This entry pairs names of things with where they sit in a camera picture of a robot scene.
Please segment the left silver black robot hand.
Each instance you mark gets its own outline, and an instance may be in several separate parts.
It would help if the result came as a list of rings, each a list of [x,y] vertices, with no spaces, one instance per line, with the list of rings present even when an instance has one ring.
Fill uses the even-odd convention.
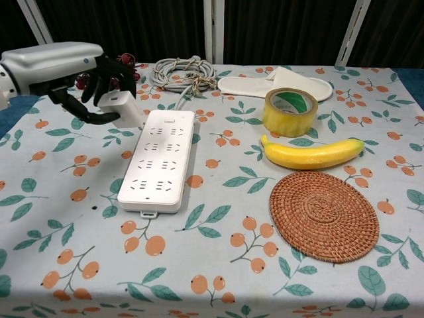
[[[129,91],[135,98],[133,72],[124,64],[109,58],[98,44],[56,42],[5,51],[0,64],[16,83],[20,96],[49,96],[79,120],[104,125],[118,119],[118,113],[103,113],[97,106],[110,91]],[[76,78],[89,73],[84,90],[76,88]],[[110,80],[117,78],[120,89],[109,90]]]

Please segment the white charger adapter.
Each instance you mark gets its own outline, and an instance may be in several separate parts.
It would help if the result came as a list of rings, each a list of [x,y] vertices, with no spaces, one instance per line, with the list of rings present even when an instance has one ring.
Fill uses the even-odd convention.
[[[110,91],[101,97],[97,106],[103,113],[120,115],[112,121],[118,129],[142,129],[145,125],[144,113],[137,107],[136,100],[129,91]]]

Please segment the white power strip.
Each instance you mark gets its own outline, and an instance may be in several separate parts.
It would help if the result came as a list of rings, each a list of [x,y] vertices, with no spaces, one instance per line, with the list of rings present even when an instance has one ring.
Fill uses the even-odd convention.
[[[150,112],[117,195],[122,209],[150,219],[179,210],[194,126],[192,111]]]

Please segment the dark red grape bunch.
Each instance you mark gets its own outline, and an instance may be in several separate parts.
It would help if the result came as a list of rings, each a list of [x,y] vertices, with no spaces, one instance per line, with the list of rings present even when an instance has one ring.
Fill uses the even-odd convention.
[[[124,64],[128,68],[130,68],[135,82],[137,82],[140,79],[140,74],[135,70],[136,58],[132,54],[124,53],[124,54],[118,55],[117,61]],[[76,78],[76,88],[79,90],[84,90],[88,84],[89,79],[90,79],[89,73],[82,73],[78,75]],[[109,90],[112,90],[112,89],[120,89],[120,83],[117,78],[112,78],[110,80]]]

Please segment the black curtain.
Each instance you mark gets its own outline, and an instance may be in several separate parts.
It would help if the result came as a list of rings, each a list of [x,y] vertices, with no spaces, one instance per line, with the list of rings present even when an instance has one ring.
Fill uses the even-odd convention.
[[[356,0],[217,0],[223,61],[335,64]],[[205,57],[204,0],[36,0],[56,42],[92,42],[141,62]],[[371,0],[349,66],[424,68],[424,0]]]

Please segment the white cloth slipper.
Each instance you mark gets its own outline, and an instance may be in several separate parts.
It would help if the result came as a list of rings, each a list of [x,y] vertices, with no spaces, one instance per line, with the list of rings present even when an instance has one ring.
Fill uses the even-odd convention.
[[[281,66],[265,78],[225,77],[218,81],[217,86],[224,94],[260,98],[265,98],[269,91],[283,88],[305,91],[317,101],[324,101],[333,93],[328,82],[302,76]]]

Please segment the clear packing tape roll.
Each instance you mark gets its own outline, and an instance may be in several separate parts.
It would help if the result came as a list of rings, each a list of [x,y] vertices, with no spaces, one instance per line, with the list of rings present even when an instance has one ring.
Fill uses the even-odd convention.
[[[265,96],[262,124],[280,136],[303,136],[312,127],[317,108],[317,100],[306,91],[288,87],[273,89]]]

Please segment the floral print tablecloth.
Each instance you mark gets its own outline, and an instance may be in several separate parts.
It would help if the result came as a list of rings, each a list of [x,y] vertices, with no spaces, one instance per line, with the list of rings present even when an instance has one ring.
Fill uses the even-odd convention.
[[[364,141],[329,173],[375,208],[367,256],[322,262],[275,231],[268,200],[288,171],[260,145],[260,99],[186,98],[182,208],[148,221],[117,201],[139,130],[40,97],[0,138],[0,318],[424,318],[424,111],[389,68],[294,71],[334,94],[305,136],[274,141]]]

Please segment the yellow banana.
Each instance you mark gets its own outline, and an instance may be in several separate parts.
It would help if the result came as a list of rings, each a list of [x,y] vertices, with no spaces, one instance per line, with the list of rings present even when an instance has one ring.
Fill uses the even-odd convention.
[[[330,168],[357,157],[364,149],[361,140],[346,139],[313,148],[293,148],[270,142],[266,135],[260,139],[264,153],[272,163],[294,170]]]

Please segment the round woven rattan coaster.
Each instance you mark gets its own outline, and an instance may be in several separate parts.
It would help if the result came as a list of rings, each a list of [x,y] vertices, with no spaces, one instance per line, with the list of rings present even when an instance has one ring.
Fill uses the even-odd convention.
[[[380,236],[370,202],[350,184],[323,172],[295,172],[282,178],[270,193],[269,211],[291,247],[325,262],[358,260]]]

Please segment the white metal frame post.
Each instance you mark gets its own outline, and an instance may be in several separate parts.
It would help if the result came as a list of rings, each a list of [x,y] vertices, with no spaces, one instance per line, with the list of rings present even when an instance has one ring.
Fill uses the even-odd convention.
[[[372,0],[356,0],[335,66],[345,67],[347,65],[371,2]]]
[[[39,45],[52,44],[54,41],[36,0],[17,0],[21,11]]]
[[[203,0],[205,57],[212,64],[224,64],[225,0]]]

